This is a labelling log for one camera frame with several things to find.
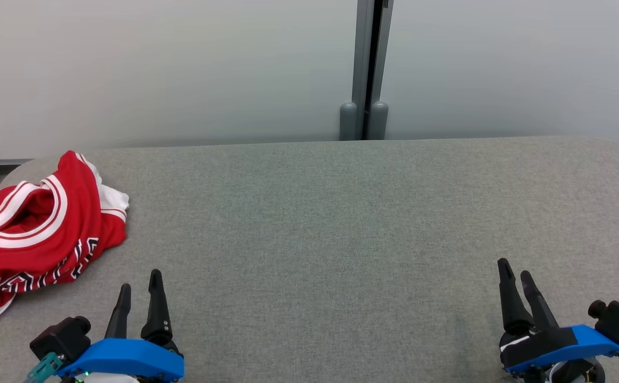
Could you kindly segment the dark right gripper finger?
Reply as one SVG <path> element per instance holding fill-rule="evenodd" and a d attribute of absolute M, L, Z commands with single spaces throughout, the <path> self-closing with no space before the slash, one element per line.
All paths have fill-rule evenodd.
<path fill-rule="evenodd" d="M 559 325 L 546 299 L 536 286 L 533 276 L 529 271 L 522 271 L 520 274 L 524 297 L 531 308 L 534 325 L 537 331 L 548 329 L 558 329 Z"/>
<path fill-rule="evenodd" d="M 524 335 L 533 328 L 533 319 L 524 308 L 516 288 L 515 274 L 507 259 L 499 259 L 497 266 L 504 332 L 510 335 Z"/>

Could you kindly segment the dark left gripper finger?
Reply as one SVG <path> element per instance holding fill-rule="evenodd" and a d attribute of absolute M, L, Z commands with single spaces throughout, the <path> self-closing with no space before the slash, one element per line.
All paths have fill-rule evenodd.
<path fill-rule="evenodd" d="M 147 321 L 141 329 L 141 338 L 154 344 L 168 344 L 172 341 L 173 333 L 163 275 L 159 269 L 151 271 L 147 290 L 150 301 Z"/>
<path fill-rule="evenodd" d="M 108 321 L 105 338 L 125 339 L 127 337 L 127 318 L 131 310 L 131 286 L 122 284 L 118 300 Z"/>

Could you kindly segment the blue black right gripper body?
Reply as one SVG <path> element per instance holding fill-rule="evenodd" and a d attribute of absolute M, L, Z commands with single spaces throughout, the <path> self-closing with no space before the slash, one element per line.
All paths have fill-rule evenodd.
<path fill-rule="evenodd" d="M 518 382 L 606 382 L 600 356 L 619 358 L 619 324 L 583 324 L 530 333 L 500 347 Z"/>

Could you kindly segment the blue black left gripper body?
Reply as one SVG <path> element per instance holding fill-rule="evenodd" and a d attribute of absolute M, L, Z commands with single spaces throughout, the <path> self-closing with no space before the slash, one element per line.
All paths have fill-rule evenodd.
<path fill-rule="evenodd" d="M 114 373 L 160 381 L 181 380 L 185 373 L 180 355 L 142 339 L 105 338 L 94 344 L 73 363 L 60 368 L 57 376 L 78 373 Z"/>

